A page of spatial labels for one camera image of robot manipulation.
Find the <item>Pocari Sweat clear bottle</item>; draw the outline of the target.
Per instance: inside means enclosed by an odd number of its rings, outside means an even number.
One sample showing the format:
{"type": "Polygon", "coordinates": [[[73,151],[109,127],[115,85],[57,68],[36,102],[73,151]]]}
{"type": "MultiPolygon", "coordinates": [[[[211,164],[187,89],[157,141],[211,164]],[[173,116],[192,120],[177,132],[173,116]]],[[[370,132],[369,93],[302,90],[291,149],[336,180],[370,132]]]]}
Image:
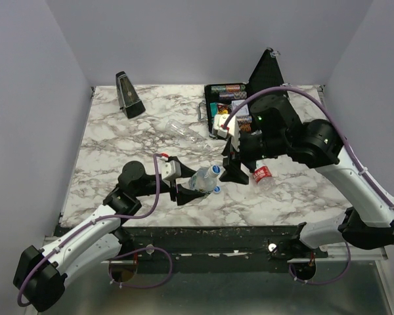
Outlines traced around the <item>Pocari Sweat clear bottle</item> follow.
{"type": "Polygon", "coordinates": [[[217,185],[217,177],[220,175],[213,174],[211,166],[201,167],[197,172],[189,179],[188,188],[199,192],[206,193],[206,196],[213,193],[213,189],[217,185]]]}

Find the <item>white blue Pocari cap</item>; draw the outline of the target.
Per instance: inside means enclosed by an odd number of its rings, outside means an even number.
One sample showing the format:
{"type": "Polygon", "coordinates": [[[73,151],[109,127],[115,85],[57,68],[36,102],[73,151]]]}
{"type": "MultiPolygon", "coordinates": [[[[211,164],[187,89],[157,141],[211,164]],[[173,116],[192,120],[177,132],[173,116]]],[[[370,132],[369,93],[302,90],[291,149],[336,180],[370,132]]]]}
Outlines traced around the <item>white blue Pocari cap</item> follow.
{"type": "Polygon", "coordinates": [[[221,172],[221,169],[218,165],[212,165],[211,166],[211,171],[213,174],[218,175],[221,172]]]}

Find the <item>clear unlabelled plastic bottle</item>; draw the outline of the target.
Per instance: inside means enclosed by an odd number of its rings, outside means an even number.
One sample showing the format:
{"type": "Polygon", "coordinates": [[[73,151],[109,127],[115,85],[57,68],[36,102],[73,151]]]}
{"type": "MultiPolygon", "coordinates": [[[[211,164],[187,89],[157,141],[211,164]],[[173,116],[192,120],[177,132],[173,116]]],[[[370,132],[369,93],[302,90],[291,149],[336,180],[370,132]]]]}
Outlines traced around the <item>clear unlabelled plastic bottle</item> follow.
{"type": "Polygon", "coordinates": [[[177,138],[192,142],[201,150],[207,152],[211,151],[211,146],[206,142],[205,138],[202,135],[175,119],[170,119],[165,124],[165,130],[172,135],[175,135],[177,138]]]}

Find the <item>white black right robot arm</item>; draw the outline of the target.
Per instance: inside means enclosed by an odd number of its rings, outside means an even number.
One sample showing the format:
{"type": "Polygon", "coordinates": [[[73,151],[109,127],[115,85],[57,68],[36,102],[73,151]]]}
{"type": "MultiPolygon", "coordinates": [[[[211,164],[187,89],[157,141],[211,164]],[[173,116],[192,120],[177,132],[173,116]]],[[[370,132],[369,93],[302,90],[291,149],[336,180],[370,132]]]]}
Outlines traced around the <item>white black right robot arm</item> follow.
{"type": "Polygon", "coordinates": [[[231,114],[217,114],[213,120],[213,132],[228,140],[222,153],[222,182],[247,184],[241,166],[254,172],[256,161],[288,156],[327,178],[351,204],[331,219],[299,224],[289,240],[293,255],[304,257],[321,245],[339,242],[365,250],[394,245],[394,197],[382,191],[352,158],[330,121],[301,122],[285,96],[264,96],[253,103],[250,112],[257,135],[240,131],[231,114]]]}

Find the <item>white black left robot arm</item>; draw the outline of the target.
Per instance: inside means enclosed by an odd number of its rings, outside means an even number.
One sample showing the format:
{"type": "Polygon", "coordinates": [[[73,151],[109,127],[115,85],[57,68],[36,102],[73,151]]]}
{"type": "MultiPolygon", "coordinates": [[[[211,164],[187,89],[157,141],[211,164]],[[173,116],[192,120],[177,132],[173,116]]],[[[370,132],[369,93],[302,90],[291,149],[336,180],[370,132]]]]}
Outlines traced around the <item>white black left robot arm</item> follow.
{"type": "Polygon", "coordinates": [[[22,252],[13,279],[19,306],[32,305],[44,312],[94,265],[107,259],[128,258],[133,244],[123,224],[153,214],[161,194],[168,193],[177,205],[202,197],[201,192],[176,183],[177,179],[195,174],[177,157],[154,154],[153,163],[152,175],[139,161],[126,163],[115,188],[84,221],[42,248],[31,245],[22,252]]]}

